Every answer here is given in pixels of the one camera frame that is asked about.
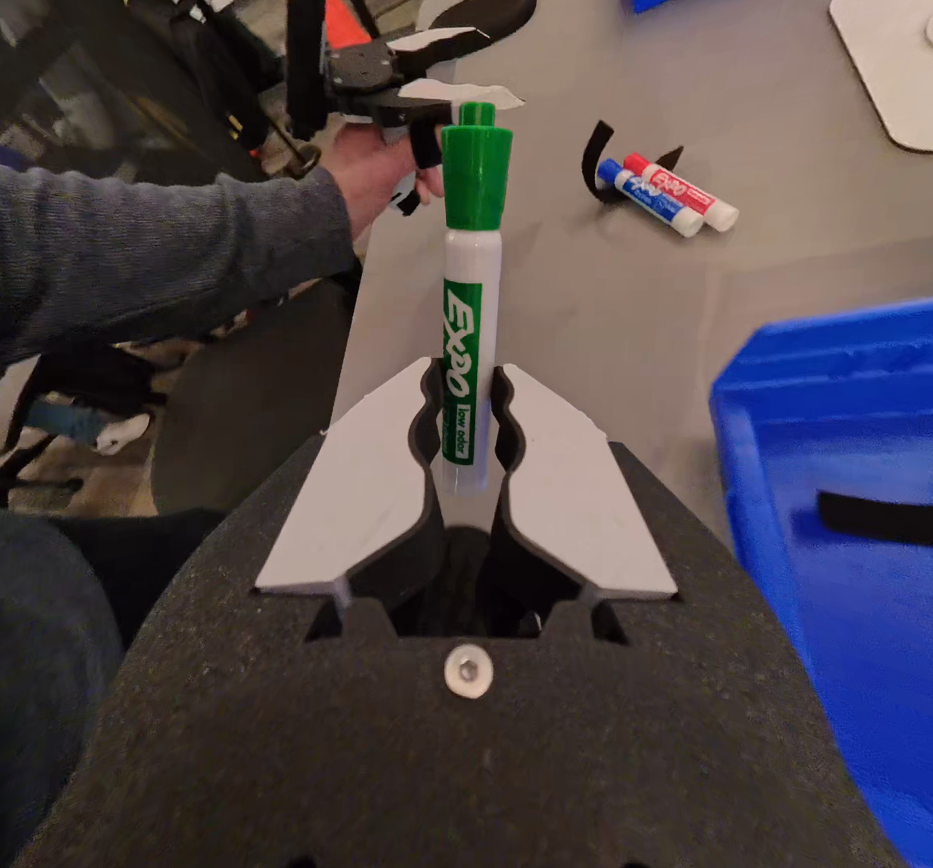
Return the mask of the black pole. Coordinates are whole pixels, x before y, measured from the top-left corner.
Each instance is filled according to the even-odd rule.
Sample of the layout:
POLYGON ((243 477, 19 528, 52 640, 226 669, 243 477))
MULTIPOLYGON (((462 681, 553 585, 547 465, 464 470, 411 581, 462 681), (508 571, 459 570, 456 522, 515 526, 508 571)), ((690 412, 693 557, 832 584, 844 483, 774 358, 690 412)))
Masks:
POLYGON ((286 111, 292 136, 302 141, 328 122, 325 6, 326 0, 286 0, 286 111))

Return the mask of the person's left forearm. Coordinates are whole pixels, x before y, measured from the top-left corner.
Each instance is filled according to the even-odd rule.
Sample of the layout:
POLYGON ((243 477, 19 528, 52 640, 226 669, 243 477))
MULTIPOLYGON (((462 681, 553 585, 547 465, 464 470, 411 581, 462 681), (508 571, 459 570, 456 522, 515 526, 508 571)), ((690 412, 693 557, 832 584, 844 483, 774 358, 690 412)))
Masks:
POLYGON ((322 168, 190 187, 2 167, 1 195, 2 365, 211 328, 354 261, 346 202, 322 168))

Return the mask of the blue dry erase marker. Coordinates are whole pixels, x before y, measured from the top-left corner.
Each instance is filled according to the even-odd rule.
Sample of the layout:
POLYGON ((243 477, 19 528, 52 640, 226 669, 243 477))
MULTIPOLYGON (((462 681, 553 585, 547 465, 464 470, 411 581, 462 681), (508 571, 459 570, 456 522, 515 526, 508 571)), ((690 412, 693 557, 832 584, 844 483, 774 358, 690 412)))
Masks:
POLYGON ((632 170, 624 169, 613 158, 599 163, 596 182, 599 190, 633 201, 684 238, 694 237, 705 225, 701 213, 681 204, 632 170))

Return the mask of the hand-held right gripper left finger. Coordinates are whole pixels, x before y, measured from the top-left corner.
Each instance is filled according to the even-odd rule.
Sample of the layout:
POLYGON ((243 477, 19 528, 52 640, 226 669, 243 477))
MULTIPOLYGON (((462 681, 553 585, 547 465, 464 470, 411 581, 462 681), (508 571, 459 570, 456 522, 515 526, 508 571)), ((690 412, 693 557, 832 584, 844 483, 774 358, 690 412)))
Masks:
POLYGON ((328 598, 339 613, 360 598, 393 613, 426 592, 445 549, 431 470, 441 402, 440 362, 423 357, 330 425, 259 592, 328 598))

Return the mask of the red dry erase marker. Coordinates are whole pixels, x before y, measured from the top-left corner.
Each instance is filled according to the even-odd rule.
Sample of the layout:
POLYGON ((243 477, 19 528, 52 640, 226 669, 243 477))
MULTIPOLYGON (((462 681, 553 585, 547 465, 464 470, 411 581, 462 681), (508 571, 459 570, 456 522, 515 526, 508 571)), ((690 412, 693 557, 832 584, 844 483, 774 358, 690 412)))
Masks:
POLYGON ((705 224, 717 232, 726 233, 737 223, 740 213, 737 208, 694 186, 660 161, 650 162, 643 155, 632 152, 625 156, 622 164, 624 169, 634 172, 650 186, 701 215, 705 224))

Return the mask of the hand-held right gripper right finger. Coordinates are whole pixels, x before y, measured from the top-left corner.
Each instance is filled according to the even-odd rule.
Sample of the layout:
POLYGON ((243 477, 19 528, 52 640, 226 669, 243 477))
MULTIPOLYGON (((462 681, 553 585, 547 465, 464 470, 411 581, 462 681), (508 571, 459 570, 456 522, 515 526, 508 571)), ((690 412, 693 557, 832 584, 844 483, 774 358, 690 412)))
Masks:
POLYGON ((493 586, 519 615, 558 602, 667 601, 678 586, 606 434, 513 363, 492 384, 504 469, 492 529, 493 586))

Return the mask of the orange plastic piece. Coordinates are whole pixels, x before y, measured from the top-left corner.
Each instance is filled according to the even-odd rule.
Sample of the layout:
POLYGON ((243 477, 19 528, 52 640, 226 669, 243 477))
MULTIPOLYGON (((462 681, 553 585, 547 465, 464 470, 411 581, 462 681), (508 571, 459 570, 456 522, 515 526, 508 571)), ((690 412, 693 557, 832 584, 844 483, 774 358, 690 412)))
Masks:
POLYGON ((334 51, 371 41, 354 9, 345 0, 325 0, 325 29, 329 47, 334 51))

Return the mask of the blue bin with printed tag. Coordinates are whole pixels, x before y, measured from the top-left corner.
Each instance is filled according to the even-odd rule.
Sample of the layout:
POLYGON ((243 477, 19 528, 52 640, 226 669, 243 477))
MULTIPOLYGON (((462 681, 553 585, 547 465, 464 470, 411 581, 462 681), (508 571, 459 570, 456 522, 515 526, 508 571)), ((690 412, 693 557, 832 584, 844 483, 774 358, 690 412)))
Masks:
POLYGON ((709 396, 737 558, 911 866, 932 859, 931 351, 931 299, 772 323, 709 396))

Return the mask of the person's left hand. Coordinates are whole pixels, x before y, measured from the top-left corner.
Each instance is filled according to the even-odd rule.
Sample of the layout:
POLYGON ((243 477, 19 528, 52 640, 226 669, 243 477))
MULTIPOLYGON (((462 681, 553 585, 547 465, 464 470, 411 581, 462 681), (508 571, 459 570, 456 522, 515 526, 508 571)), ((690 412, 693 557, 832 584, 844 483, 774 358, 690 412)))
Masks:
POLYGON ((325 151, 322 165, 344 198, 353 241, 387 210, 397 187, 411 175, 421 204, 444 197, 441 169, 417 167, 406 130, 384 139, 372 124, 343 123, 325 151))

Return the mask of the green dry erase marker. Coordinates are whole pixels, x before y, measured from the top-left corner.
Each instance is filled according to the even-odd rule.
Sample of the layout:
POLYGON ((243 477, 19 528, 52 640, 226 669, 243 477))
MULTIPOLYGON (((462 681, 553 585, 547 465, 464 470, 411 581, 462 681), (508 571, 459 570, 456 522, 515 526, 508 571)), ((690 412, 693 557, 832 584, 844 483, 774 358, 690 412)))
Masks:
POLYGON ((465 102, 441 134, 446 237, 441 290, 441 484, 486 489, 503 262, 501 222, 513 134, 496 107, 465 102))

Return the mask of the person's leg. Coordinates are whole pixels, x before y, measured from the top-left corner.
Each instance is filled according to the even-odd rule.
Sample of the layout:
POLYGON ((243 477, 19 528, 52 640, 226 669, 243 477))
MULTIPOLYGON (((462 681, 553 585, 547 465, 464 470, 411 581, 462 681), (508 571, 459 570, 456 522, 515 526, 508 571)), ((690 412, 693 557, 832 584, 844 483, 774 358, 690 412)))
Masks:
POLYGON ((45 520, 2 512, 2 866, 71 780, 123 653, 103 587, 76 546, 45 520))

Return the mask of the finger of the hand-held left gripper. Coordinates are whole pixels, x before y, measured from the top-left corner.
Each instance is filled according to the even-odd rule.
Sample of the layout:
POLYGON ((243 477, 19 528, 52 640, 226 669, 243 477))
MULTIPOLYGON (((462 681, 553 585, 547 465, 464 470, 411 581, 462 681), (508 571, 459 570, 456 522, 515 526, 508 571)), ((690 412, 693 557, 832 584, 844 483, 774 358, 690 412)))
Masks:
POLYGON ((450 83, 435 78, 419 78, 403 85, 398 94, 405 100, 449 102, 456 110, 467 102, 494 105, 498 111, 518 109, 525 100, 502 85, 450 83))
POLYGON ((493 39, 473 26, 432 28, 387 43, 400 67, 433 67, 492 45, 493 39))

